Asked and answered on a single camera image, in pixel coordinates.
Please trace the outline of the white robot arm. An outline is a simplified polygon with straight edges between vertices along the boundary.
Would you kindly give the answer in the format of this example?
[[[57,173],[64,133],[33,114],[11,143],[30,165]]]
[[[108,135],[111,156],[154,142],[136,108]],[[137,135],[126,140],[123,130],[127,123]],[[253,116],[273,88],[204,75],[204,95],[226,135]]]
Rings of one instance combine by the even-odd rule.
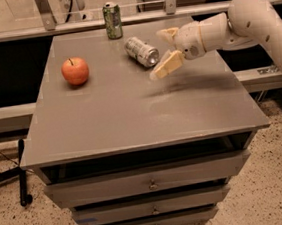
[[[151,73],[156,79],[186,59],[244,42],[259,44],[282,72],[282,19],[267,0],[231,0],[227,13],[160,30],[157,36],[174,51],[166,52]],[[274,149],[271,155],[268,145],[252,145],[253,160],[237,180],[240,189],[206,225],[282,225],[282,140]]]

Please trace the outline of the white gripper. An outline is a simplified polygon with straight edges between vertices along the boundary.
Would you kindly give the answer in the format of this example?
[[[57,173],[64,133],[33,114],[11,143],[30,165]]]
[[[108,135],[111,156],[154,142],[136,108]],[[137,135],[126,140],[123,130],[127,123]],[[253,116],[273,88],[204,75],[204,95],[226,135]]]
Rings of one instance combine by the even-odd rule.
[[[222,49],[227,46],[230,34],[228,17],[224,12],[201,22],[185,24],[179,29],[175,27],[158,30],[157,37],[170,45],[174,44],[178,50],[167,50],[149,78],[162,79],[182,66],[185,58],[194,60],[204,56],[208,51]]]

